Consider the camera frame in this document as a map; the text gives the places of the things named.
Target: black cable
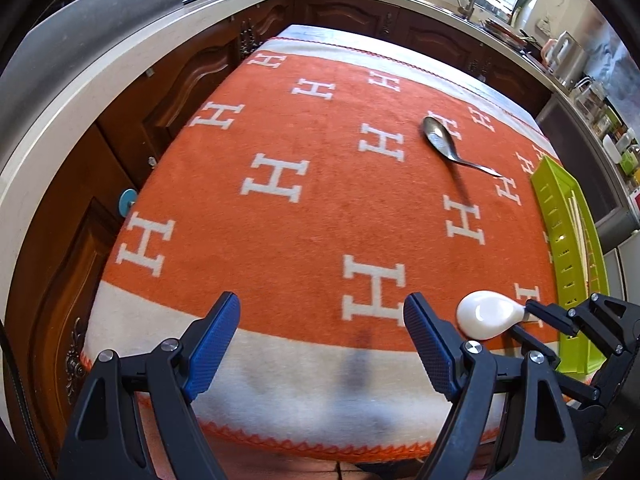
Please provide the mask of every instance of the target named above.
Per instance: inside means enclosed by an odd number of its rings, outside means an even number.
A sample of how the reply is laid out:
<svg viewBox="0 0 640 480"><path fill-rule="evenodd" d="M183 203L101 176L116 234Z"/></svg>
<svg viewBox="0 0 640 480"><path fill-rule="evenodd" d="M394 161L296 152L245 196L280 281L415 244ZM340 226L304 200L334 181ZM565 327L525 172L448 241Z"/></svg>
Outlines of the black cable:
<svg viewBox="0 0 640 480"><path fill-rule="evenodd" d="M22 380L20 379L20 372L18 371L18 365L15 362L14 352L11 349L11 345L9 343L9 338L6 335L4 330L4 324L0 320L0 348L2 349L2 355L4 356L7 366L9 368L9 373L11 375L11 380L14 385L15 396L18 399L18 406L20 407L20 415L22 416L22 421L24 422L25 430L27 431L27 436L29 437L29 442L31 447L33 448L33 452L36 455L36 459L38 460L38 464L40 465L40 469L44 475L46 480L53 480L53 474L49 469L49 465L47 465L47 461L45 460L44 453L42 452L42 448L40 447L40 442L38 440L38 435L33 427L33 421L31 420L31 415L29 413L29 407L27 405L27 397L24 394L24 387L22 386Z"/></svg>

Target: cabinet door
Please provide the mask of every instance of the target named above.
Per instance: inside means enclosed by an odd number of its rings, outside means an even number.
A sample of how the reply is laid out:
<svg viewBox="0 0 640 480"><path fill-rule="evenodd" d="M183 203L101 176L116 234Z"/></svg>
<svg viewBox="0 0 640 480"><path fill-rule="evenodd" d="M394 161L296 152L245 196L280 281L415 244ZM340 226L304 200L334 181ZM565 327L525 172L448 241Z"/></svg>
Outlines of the cabinet door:
<svg viewBox="0 0 640 480"><path fill-rule="evenodd" d="M482 43L412 10L400 10L392 42L474 76L480 67Z"/></svg>
<svg viewBox="0 0 640 480"><path fill-rule="evenodd" d="M223 20L141 74L98 118L123 167L141 187L187 120L239 63L239 20Z"/></svg>
<svg viewBox="0 0 640 480"><path fill-rule="evenodd" d="M551 90L540 81L489 47L486 47L480 76L487 85L519 104L534 118L551 97Z"/></svg>
<svg viewBox="0 0 640 480"><path fill-rule="evenodd" d="M280 34L293 23L294 0L267 0L240 13L238 19L252 28L259 43Z"/></svg>
<svg viewBox="0 0 640 480"><path fill-rule="evenodd" d="M376 0L296 0L295 22L387 40L398 10Z"/></svg>
<svg viewBox="0 0 640 480"><path fill-rule="evenodd" d="M123 219L120 193L132 182L93 125L54 177L29 225L9 291L6 330L45 454L58 461L80 381L66 353L82 344L102 269ZM30 446L7 368L4 388L15 436Z"/></svg>

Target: green plastic basket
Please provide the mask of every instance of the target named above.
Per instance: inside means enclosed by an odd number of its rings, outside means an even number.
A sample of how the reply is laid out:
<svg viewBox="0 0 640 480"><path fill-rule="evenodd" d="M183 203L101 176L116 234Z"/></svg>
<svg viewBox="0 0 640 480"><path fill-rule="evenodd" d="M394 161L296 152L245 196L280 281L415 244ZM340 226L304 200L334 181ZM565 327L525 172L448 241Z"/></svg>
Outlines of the green plastic basket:
<svg viewBox="0 0 640 480"><path fill-rule="evenodd" d="M601 292L608 295L609 283L600 239L578 182L546 155L531 176L531 182L538 197L551 245L558 303L568 310L586 300L590 293ZM589 290L584 282L578 240L569 214L567 200L572 195L572 191L585 227ZM562 359L558 370L567 374L591 374L600 368L605 360L604 355L583 333L573 338L560 334L558 355Z"/></svg>

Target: orange tablecloth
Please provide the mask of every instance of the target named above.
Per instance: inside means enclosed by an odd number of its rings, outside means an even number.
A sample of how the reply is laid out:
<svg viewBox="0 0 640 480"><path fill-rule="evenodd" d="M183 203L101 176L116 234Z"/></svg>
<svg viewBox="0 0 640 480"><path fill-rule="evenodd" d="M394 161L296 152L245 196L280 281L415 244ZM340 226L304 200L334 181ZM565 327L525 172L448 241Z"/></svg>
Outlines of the orange tablecloth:
<svg viewBox="0 0 640 480"><path fill-rule="evenodd" d="M523 110L468 76L322 34L292 27L268 41L169 147L108 261L84 358L149 351L232 290L240 330L194 403L206 431L350 462L423 456L449 404L402 301L421 291L454 321L474 290L556 300L529 182L552 150ZM463 158L505 178L444 163L419 131L428 114ZM497 402L490 433L499 415Z"/></svg>

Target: white spoon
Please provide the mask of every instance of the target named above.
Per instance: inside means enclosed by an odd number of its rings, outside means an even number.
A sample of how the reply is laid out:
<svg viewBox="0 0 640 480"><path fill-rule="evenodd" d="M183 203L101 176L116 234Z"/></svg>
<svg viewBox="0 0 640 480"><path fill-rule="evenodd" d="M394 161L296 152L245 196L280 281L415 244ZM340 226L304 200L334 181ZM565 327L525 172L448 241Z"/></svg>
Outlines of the white spoon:
<svg viewBox="0 0 640 480"><path fill-rule="evenodd" d="M524 306L490 290L477 290L465 296L456 312L460 330L478 341L496 337L528 317Z"/></svg>

